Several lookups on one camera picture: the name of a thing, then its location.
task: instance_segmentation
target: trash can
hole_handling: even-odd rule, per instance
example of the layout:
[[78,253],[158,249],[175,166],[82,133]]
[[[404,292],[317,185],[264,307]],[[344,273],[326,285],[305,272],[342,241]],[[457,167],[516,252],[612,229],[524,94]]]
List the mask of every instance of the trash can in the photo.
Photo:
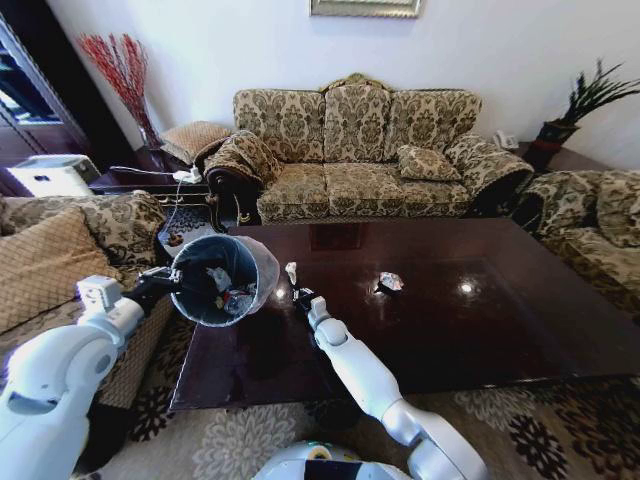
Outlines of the trash can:
[[[209,268],[223,268],[233,286],[256,284],[251,304],[231,315],[216,306],[220,295],[215,282],[207,273]],[[183,289],[172,293],[176,308],[188,319],[210,327],[233,325],[247,315],[257,312],[276,287],[280,264],[262,243],[249,237],[208,235],[198,238],[176,255],[173,268],[183,275]]]

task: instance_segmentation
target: picture frame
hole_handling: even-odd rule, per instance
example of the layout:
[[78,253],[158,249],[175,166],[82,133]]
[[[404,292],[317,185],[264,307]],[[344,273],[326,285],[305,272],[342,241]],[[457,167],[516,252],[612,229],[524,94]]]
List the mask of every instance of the picture frame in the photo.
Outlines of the picture frame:
[[309,0],[310,15],[417,18],[422,0]]

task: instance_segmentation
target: coffee table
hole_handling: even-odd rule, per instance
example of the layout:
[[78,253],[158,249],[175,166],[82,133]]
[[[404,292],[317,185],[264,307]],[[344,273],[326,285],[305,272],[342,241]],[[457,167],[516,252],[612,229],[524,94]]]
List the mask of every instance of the coffee table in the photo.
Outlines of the coffee table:
[[[640,372],[640,329],[507,219],[240,227],[327,300],[403,393]],[[376,293],[380,272],[404,289]],[[172,410],[347,396],[291,304],[195,329]]]

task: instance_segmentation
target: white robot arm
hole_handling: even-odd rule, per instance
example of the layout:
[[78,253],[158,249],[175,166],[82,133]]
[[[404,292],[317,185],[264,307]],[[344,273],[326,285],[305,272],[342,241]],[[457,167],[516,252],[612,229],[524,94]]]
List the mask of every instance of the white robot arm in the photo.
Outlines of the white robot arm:
[[0,396],[0,479],[69,479],[93,397],[144,318],[145,278],[160,278],[165,291],[180,280],[179,273],[151,269],[134,301],[112,278],[86,278],[78,282],[86,310],[77,324],[48,330],[13,354]]
[[404,400],[393,374],[343,322],[328,314],[323,297],[311,300],[308,318],[318,346],[364,413],[380,421],[394,440],[415,447],[409,457],[413,478],[488,478],[482,458],[464,437],[440,415]]

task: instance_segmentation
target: red branch decoration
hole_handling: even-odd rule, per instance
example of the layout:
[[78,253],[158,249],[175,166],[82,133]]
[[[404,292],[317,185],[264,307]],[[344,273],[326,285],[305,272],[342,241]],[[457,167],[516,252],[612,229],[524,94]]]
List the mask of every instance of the red branch decoration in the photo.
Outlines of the red branch decoration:
[[161,142],[151,126],[144,102],[148,59],[142,44],[126,33],[119,39],[111,33],[108,41],[100,35],[82,34],[77,41],[138,122],[148,146],[159,146]]

